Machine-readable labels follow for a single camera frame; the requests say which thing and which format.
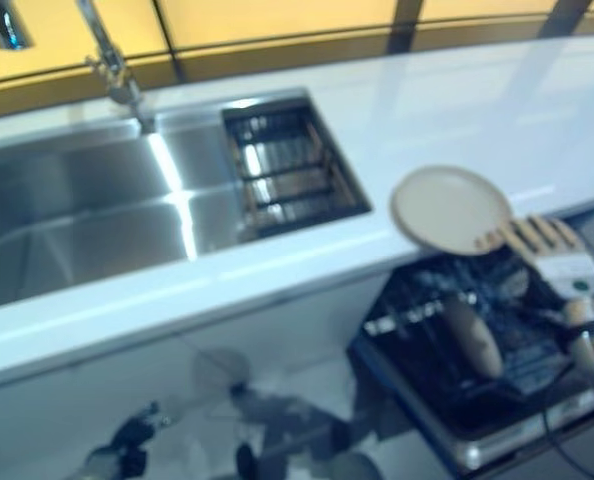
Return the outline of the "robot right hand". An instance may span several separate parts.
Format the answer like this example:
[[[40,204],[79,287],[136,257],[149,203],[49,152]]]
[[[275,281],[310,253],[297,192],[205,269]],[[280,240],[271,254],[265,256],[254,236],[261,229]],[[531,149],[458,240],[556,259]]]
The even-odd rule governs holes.
[[[474,241],[480,248],[509,247],[563,302],[560,324],[575,366],[594,378],[594,258],[573,229],[556,218],[512,219]]]

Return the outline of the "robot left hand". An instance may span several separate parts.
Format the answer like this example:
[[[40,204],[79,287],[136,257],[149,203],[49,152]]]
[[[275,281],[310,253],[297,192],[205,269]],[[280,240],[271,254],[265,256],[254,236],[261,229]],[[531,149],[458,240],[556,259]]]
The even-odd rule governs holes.
[[[155,434],[171,426],[175,410],[162,402],[151,402],[121,424],[113,434],[110,445],[114,449],[138,448],[154,438]]]

